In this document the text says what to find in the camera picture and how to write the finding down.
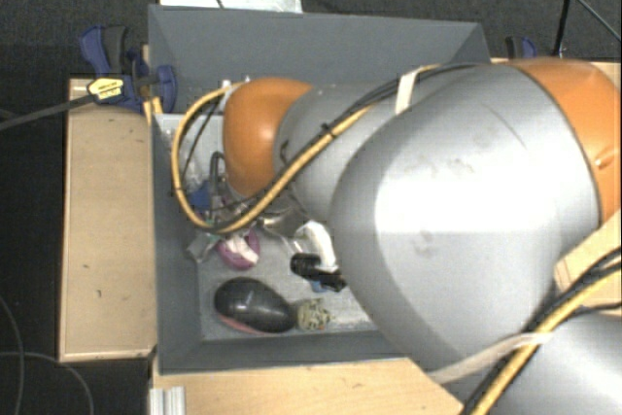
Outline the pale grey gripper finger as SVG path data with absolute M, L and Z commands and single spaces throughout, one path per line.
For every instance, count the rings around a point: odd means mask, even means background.
M 195 263 L 204 262 L 212 247 L 217 243 L 217 237 L 207 232 L 198 232 L 187 246 L 187 254 Z

